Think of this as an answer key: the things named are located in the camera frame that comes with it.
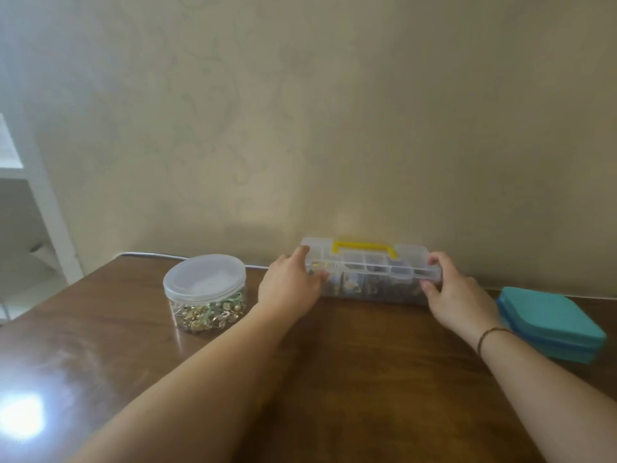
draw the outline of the jewelry pieces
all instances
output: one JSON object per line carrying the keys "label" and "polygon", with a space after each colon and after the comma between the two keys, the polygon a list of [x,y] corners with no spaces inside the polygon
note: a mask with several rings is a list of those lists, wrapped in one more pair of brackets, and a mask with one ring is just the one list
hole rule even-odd
{"label": "jewelry pieces", "polygon": [[246,314],[244,289],[223,301],[203,304],[181,304],[169,301],[176,326],[189,333],[222,330]]}

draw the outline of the clear plastic jar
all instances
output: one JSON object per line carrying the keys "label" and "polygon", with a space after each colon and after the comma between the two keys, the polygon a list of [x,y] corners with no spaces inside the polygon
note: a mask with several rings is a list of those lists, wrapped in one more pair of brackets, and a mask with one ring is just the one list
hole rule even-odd
{"label": "clear plastic jar", "polygon": [[172,268],[163,280],[177,328],[189,333],[223,330],[247,311],[246,268],[228,255],[202,255]]}

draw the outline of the yellow handle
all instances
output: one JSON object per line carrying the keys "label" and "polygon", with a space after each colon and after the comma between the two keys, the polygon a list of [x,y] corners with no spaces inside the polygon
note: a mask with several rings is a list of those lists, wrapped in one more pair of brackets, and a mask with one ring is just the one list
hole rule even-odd
{"label": "yellow handle", "polygon": [[398,254],[391,245],[335,241],[332,244],[332,253],[338,253],[339,249],[377,250],[379,252],[388,252],[388,256],[393,260],[398,259]]}

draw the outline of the clear plastic organizer box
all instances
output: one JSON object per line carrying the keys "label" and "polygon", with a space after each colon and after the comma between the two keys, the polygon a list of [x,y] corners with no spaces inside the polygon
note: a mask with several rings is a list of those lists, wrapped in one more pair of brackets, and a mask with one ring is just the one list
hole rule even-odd
{"label": "clear plastic organizer box", "polygon": [[426,304],[420,280],[437,282],[441,268],[428,265],[429,251],[414,245],[339,242],[328,238],[302,239],[310,246],[307,270],[329,273],[323,295],[397,304]]}

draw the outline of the forearm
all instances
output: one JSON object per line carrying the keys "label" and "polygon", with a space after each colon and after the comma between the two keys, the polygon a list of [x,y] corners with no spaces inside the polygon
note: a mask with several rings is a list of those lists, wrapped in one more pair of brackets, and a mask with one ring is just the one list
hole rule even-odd
{"label": "forearm", "polygon": [[259,307],[129,404],[72,462],[227,461],[260,373],[293,323]]}
{"label": "forearm", "polygon": [[617,455],[617,404],[515,335],[495,331],[482,358],[550,463]]}

